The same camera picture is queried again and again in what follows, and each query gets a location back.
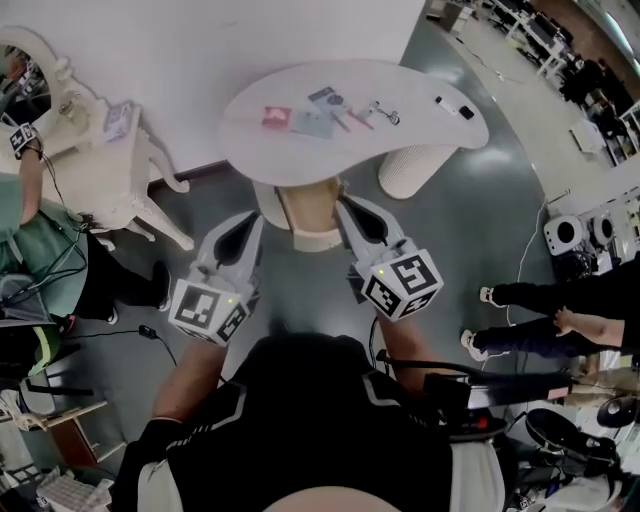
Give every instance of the white frame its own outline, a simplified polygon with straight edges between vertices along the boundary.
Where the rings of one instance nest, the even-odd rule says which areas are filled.
[[[15,46],[27,53],[42,71],[49,85],[51,108],[33,126],[42,137],[46,137],[53,131],[60,117],[62,87],[56,75],[56,56],[39,36],[21,27],[0,28],[0,45]],[[0,122],[0,131],[10,134],[15,128]]]

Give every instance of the mirror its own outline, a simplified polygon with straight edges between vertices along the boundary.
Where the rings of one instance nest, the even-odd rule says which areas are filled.
[[[0,45],[0,123],[33,124],[50,109],[51,91],[38,64],[19,48]]]

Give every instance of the floor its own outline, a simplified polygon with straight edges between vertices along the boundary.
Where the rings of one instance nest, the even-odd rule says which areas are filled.
[[[414,318],[439,357],[478,366],[460,345],[460,332],[463,327],[478,329],[506,323],[504,310],[478,301],[478,288],[516,279],[544,194],[525,148],[505,115],[437,27],[424,20],[418,23],[402,63],[465,92],[485,116],[491,133],[489,144],[477,151],[455,154],[415,197],[404,202],[394,201],[380,190],[376,179],[379,158],[349,169],[342,178],[348,182],[349,193],[388,209],[416,244],[430,251],[445,286],[437,300]],[[188,195],[161,188],[153,198],[194,237],[196,247],[218,223],[256,208],[249,180],[232,169],[194,179]],[[184,252],[162,236],[156,243],[149,243],[133,233],[118,232],[113,239],[118,248],[115,256],[143,275],[149,275],[155,260],[163,259],[179,277],[187,273],[195,258],[195,252]],[[263,242],[259,270],[262,300],[254,316],[236,334],[224,376],[234,373],[275,318],[282,319],[292,331],[347,334],[367,340],[374,312],[371,306],[357,305],[353,299],[345,280],[351,256],[342,247],[318,254],[296,252],[290,234],[274,227],[265,229]],[[550,257],[540,236],[531,245],[522,278],[538,283],[553,279]],[[512,311],[512,320],[528,318],[524,311]],[[115,327],[81,321],[75,334],[137,329],[140,324],[156,329],[176,358],[187,347],[188,339],[167,323],[165,314],[147,308],[121,308]],[[82,344],[83,350],[67,361],[75,380],[99,390],[113,404],[110,411],[100,412],[87,422],[90,436],[122,435],[135,440],[149,420],[154,395],[171,371],[171,360],[158,340],[136,334],[100,336]],[[555,366],[554,362],[530,357],[527,368],[552,370]],[[512,372],[514,357],[491,359],[486,368]],[[38,446],[32,451],[44,451],[46,434],[34,434],[39,435],[27,436],[30,447]],[[102,467],[116,472],[120,458],[121,454],[116,455]]]
[[[582,153],[569,128],[583,114],[558,92],[559,84],[536,76],[537,69],[486,21],[470,19],[458,38],[445,37],[495,99],[533,163],[545,196],[553,200],[610,167],[603,153]]]

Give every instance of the red card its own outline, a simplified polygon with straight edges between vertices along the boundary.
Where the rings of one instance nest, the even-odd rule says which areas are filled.
[[[264,107],[265,114],[262,126],[275,130],[282,130],[289,126],[291,109],[286,107]]]

